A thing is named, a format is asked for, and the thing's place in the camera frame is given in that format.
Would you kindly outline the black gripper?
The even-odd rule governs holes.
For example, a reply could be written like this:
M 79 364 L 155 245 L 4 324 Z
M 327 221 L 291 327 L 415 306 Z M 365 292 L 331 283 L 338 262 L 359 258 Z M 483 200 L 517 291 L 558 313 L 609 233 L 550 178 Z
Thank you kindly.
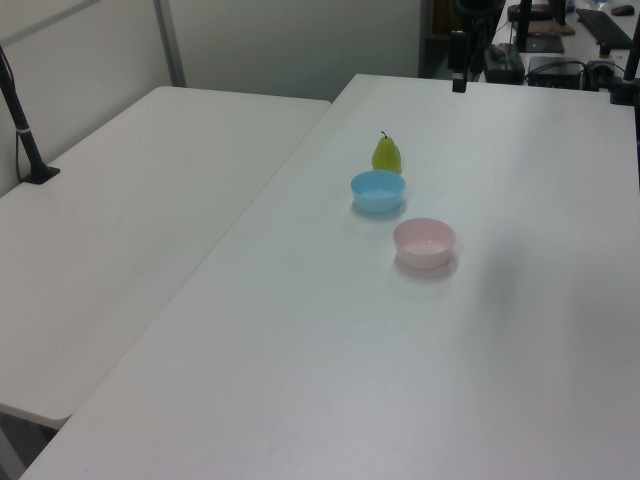
M 465 93 L 467 71 L 465 70 L 465 32 L 452 31 L 450 35 L 450 70 L 452 71 L 452 91 Z

